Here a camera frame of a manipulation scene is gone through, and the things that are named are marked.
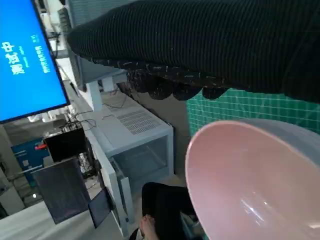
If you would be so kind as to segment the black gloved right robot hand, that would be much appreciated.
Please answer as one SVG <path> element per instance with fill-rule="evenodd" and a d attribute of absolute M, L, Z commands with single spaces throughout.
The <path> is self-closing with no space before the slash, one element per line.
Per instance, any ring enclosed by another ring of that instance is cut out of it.
<path fill-rule="evenodd" d="M 137 0 L 75 27 L 67 42 L 126 70 L 154 100 L 237 89 L 320 101 L 317 0 Z"/>

